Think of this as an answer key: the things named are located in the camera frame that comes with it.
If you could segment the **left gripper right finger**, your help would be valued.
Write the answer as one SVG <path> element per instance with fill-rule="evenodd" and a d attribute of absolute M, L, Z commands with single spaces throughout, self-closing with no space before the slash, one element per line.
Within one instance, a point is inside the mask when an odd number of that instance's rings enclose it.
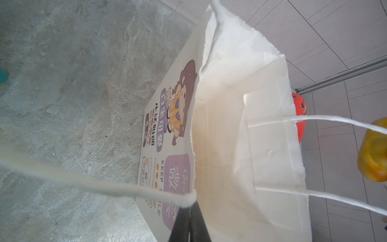
<path fill-rule="evenodd" d="M 189 212 L 189 241 L 190 242 L 211 242 L 210 234 L 205 224 L 198 202 L 195 202 Z"/>

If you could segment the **dark orange oval bread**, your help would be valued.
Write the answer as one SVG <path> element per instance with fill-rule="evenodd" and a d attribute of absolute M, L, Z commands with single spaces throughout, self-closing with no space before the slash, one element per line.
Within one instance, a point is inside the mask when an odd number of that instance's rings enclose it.
<path fill-rule="evenodd" d="M 387 135 L 368 129 L 360 147 L 357 166 L 373 182 L 387 181 Z"/>

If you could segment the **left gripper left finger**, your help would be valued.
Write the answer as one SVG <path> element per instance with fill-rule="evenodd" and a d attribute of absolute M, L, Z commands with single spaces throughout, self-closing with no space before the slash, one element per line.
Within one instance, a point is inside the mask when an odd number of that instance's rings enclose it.
<path fill-rule="evenodd" d="M 190 208 L 180 208 L 173 226 L 169 242 L 189 242 Z"/>

